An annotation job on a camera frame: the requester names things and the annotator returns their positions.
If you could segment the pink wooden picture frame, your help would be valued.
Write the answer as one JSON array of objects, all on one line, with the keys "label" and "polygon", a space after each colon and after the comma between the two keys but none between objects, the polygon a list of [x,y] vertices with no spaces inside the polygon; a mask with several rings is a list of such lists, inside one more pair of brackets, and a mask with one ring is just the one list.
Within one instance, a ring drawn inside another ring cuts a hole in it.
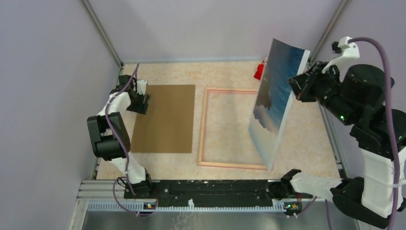
[{"label": "pink wooden picture frame", "polygon": [[207,167],[218,167],[218,168],[267,170],[267,167],[264,165],[220,163],[220,162],[209,162],[209,161],[203,160],[208,95],[211,92],[213,92],[213,93],[256,94],[257,90],[255,90],[255,89],[216,88],[216,87],[206,87],[205,88],[204,94],[203,94],[203,106],[202,106],[202,116],[201,116],[200,134],[199,134],[197,165],[198,166],[207,166]]}]

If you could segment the landscape photo print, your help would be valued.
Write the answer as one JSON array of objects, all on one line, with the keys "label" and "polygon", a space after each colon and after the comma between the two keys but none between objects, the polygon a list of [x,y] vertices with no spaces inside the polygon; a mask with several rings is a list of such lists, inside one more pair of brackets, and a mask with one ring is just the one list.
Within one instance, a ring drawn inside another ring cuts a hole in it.
[{"label": "landscape photo print", "polygon": [[294,99],[288,79],[304,73],[310,51],[273,39],[261,76],[248,131],[267,170],[271,170]]}]

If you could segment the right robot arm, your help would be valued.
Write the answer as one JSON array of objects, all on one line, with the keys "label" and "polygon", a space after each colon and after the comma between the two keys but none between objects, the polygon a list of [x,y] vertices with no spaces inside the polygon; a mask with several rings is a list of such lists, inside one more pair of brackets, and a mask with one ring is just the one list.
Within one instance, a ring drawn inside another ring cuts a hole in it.
[{"label": "right robot arm", "polygon": [[332,202],[343,214],[377,228],[389,226],[394,182],[392,153],[384,101],[384,72],[368,64],[351,66],[341,80],[337,66],[314,64],[307,72],[288,79],[297,100],[319,102],[342,124],[351,126],[364,158],[362,177],[334,179],[298,169],[283,176],[286,197],[304,193]]}]

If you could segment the brown backing board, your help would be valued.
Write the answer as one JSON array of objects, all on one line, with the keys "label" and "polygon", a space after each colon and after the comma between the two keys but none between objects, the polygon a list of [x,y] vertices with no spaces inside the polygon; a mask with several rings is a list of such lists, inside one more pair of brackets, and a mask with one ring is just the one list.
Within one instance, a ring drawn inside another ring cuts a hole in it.
[{"label": "brown backing board", "polygon": [[138,114],[132,153],[191,153],[195,85],[148,85],[145,115]]}]

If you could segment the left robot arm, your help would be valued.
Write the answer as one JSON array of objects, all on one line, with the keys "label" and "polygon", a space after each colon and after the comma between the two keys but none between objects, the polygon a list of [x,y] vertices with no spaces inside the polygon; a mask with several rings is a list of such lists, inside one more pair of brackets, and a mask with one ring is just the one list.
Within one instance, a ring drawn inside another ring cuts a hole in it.
[{"label": "left robot arm", "polygon": [[131,140],[123,121],[126,111],[145,115],[150,94],[147,80],[130,75],[119,76],[119,84],[110,91],[106,105],[87,119],[91,147],[97,158],[113,164],[124,176],[128,194],[148,198],[154,186],[147,170],[130,152]]}]

